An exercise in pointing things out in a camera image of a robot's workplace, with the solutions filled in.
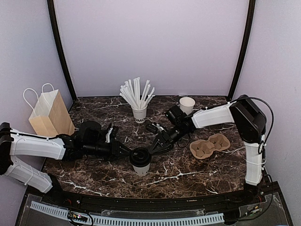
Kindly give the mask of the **black plastic cup lid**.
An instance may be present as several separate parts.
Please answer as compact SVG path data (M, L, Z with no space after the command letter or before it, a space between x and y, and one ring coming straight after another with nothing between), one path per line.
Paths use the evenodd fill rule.
M145 167L151 162L151 154L147 148L136 148L131 151L129 160L133 166Z

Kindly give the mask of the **white paper coffee cup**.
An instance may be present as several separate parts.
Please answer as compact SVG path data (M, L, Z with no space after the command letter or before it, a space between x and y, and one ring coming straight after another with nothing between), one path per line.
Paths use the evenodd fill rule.
M133 169L134 169L134 171L137 175L145 176L149 172L150 163L148 165L143 166L143 167L133 165Z

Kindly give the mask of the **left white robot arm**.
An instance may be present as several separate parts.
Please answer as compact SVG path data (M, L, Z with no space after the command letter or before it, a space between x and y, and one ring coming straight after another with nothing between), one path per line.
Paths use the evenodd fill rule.
M107 129L95 121L81 123L72 135L59 134L54 137L22 133L10 124L0 125L0 173L12 177L26 186L47 194L56 205L66 202L66 194L55 176L43 173L18 158L30 155L55 160L74 161L85 156L96 156L104 160L116 160L129 156L131 149L116 140L117 126Z

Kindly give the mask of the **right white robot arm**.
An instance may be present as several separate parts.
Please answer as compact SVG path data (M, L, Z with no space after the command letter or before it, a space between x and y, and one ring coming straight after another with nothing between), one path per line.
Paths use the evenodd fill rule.
M255 97L241 95L236 100L190 114L175 105L165 113L173 128L165 130L159 124L147 125L146 129L156 135L148 152L151 155L168 152L183 136L196 129L234 123L246 149L245 190L240 193L240 200L250 204L258 197L258 185L266 162L265 146L271 133L266 130L267 117L255 100Z

